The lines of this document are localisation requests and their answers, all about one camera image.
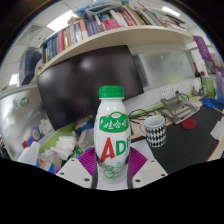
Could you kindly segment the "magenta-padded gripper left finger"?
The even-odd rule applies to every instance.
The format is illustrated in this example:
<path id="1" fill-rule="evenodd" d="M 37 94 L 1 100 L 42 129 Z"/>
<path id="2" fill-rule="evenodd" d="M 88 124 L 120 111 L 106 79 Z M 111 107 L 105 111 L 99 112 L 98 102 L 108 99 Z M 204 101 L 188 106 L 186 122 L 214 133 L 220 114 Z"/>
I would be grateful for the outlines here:
<path id="1" fill-rule="evenodd" d="M 57 176 L 78 186 L 95 189 L 98 182 L 95 149 L 89 149 L 80 158 L 70 158 Z"/>

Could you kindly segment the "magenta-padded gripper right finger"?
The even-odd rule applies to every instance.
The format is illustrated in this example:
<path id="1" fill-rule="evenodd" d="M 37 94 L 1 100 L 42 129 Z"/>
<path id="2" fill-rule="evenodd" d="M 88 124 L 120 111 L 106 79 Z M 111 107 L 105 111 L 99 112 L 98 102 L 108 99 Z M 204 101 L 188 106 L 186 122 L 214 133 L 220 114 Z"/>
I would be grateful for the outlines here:
<path id="1" fill-rule="evenodd" d="M 166 176 L 167 172 L 156 159 L 147 159 L 136 149 L 130 148 L 127 173 L 127 185 L 129 189 L 143 187 Z"/>

